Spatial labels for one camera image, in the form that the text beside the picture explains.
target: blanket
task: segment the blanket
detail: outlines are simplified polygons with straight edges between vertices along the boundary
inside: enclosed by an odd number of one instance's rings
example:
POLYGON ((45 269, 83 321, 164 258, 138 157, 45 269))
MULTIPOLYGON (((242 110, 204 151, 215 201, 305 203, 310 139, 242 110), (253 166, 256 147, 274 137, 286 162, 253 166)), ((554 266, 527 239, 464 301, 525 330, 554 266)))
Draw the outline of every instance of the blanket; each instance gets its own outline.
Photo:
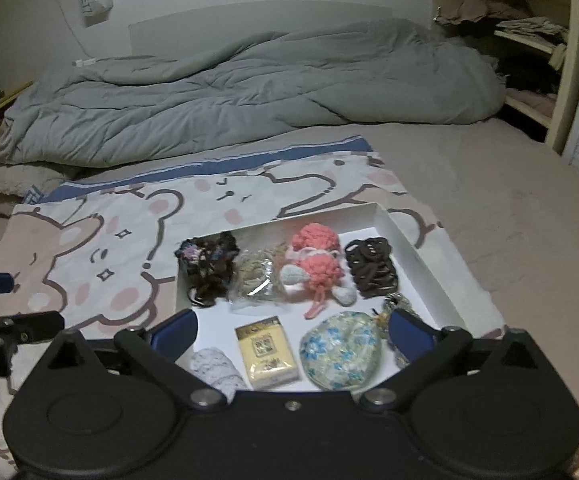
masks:
MULTIPOLYGON (((390 212, 474 335, 503 333, 503 318, 433 212, 378 153, 357 148, 19 205, 0 243, 0 272, 16 281, 0 295, 0 316, 59 310, 87 338, 152 326, 175 312, 173 251, 185 238, 366 202, 390 212)), ((0 380, 0 425, 10 400, 0 380)), ((13 465, 0 430, 0 480, 13 465)))
POLYGON ((53 70, 7 111, 0 162, 108 168, 318 124, 474 123, 504 101, 476 50, 407 20, 270 32, 187 59, 53 70))

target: cartoon bear print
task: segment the cartoon bear print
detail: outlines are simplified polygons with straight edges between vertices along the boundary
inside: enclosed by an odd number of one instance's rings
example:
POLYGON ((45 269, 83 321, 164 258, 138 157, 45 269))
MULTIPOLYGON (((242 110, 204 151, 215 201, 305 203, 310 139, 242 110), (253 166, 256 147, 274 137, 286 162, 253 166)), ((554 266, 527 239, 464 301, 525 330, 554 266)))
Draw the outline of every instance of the cartoon bear print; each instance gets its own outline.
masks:
POLYGON ((180 192, 146 187, 107 190, 114 200, 103 209, 104 225, 87 245, 57 259, 47 279, 67 296, 67 326, 86 337, 108 337, 125 326, 147 326, 159 317, 159 292, 173 283, 176 259, 162 248, 167 219, 181 210, 180 192))
POLYGON ((10 273, 15 282, 11 294, 0 294, 0 316, 63 311, 64 288, 47 275, 62 256, 87 245, 103 225, 98 215, 61 225, 39 211, 37 207, 14 213, 0 242, 0 272, 10 273))

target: crochet toy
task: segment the crochet toy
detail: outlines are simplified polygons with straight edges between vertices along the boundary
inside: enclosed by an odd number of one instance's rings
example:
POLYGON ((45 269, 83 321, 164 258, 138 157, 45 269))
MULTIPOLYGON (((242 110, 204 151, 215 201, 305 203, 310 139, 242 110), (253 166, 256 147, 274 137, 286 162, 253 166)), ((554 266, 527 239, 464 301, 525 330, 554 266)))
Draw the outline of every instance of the crochet toy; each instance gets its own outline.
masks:
POLYGON ((291 239, 287 259, 294 262, 280 270, 284 285, 298 285, 314 293, 314 303, 305 313, 305 319, 314 319, 325 308, 327 295, 331 293, 342 306, 356 301, 356 291, 341 285, 344 273, 338 263, 341 248, 338 235, 321 224, 303 227, 291 239))

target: rubber bands in plastic bag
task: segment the rubber bands in plastic bag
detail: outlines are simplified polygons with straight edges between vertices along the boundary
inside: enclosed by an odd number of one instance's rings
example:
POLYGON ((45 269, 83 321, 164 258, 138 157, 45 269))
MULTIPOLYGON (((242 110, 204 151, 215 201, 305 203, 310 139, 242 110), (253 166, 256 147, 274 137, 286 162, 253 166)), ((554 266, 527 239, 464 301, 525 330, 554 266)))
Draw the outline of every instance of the rubber bands in plastic bag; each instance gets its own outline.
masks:
POLYGON ((259 251, 243 251, 236 258, 236 272, 229 290, 231 311, 244 316, 285 314, 285 286, 279 271, 285 261, 286 244, 259 251))

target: metal bolt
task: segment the metal bolt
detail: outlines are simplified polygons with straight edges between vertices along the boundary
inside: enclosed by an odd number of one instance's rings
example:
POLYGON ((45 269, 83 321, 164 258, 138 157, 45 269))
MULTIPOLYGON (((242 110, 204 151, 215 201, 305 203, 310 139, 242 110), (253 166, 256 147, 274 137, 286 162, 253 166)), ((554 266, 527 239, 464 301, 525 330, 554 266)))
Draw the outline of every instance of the metal bolt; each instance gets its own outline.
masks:
POLYGON ((202 388, 201 390, 192 392, 189 398, 195 405, 207 408, 208 406, 218 404, 223 396, 220 392, 212 390, 211 388, 202 388))
POLYGON ((290 412, 297 412, 298 410, 300 410, 300 408, 302 407, 302 404, 300 402, 298 402, 297 400, 288 400, 285 403, 285 407, 290 411, 290 412))
POLYGON ((374 406, 384 406, 396 401, 396 394, 388 388, 376 388, 365 394, 365 399, 374 406))

